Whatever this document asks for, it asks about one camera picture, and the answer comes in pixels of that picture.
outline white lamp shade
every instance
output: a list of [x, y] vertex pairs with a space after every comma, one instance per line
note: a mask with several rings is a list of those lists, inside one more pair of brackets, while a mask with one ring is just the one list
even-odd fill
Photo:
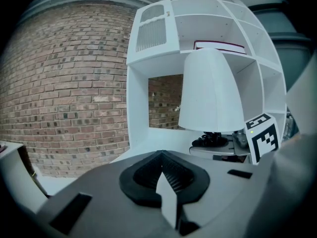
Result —
[[199, 49], [186, 57], [178, 124], [208, 132], [244, 128], [238, 87], [219, 50]]

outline white shelving unit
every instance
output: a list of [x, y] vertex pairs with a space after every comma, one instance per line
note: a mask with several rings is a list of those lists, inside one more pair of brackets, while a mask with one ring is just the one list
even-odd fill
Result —
[[223, 51], [236, 80], [244, 119], [263, 112], [276, 118], [282, 138], [285, 80], [275, 47], [247, 8], [220, 0], [164, 0], [137, 11], [128, 48], [127, 115], [134, 156], [157, 149], [188, 153], [201, 132], [149, 128], [148, 79], [182, 74], [198, 40], [242, 45], [246, 55]]

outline black slot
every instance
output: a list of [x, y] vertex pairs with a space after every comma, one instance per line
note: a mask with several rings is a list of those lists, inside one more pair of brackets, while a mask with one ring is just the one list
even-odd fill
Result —
[[229, 170], [228, 174], [231, 174], [231, 175], [234, 175], [237, 177], [246, 178], [246, 179], [250, 179], [252, 176], [252, 173], [244, 172], [244, 171], [240, 171], [240, 170], [235, 170], [235, 169]]
[[67, 235], [85, 210], [91, 196], [79, 193], [50, 223], [50, 225]]

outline book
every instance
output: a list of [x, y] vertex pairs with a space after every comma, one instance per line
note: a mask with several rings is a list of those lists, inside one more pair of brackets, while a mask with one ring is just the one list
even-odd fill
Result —
[[195, 41], [194, 50], [203, 49], [203, 48], [214, 48], [220, 51], [229, 51], [234, 53], [245, 54], [245, 49], [243, 46], [227, 43], [227, 42], [217, 42], [217, 41]]

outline vent grille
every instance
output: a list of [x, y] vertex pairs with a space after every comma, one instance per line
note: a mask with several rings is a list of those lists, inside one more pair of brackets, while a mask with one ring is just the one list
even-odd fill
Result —
[[154, 5], [150, 8], [147, 8], [143, 11], [141, 16], [141, 22], [144, 22], [148, 19], [158, 17], [164, 14], [164, 6], [163, 5]]
[[158, 19], [139, 28], [136, 52], [166, 43], [165, 19]]

